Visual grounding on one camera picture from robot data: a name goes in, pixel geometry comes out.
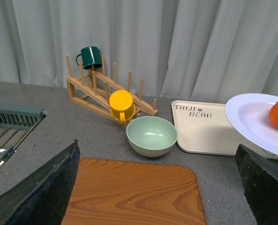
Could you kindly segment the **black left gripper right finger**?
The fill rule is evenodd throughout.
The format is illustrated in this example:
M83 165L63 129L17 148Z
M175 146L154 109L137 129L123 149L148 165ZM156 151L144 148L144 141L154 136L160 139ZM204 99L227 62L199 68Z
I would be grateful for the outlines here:
M236 164L244 195L259 225L278 225L278 166L243 144Z

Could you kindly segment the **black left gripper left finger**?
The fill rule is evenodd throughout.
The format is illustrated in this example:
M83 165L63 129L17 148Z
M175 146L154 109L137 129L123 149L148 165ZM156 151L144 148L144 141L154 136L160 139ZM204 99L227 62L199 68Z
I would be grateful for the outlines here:
M59 225L75 185L78 141L0 196L0 225Z

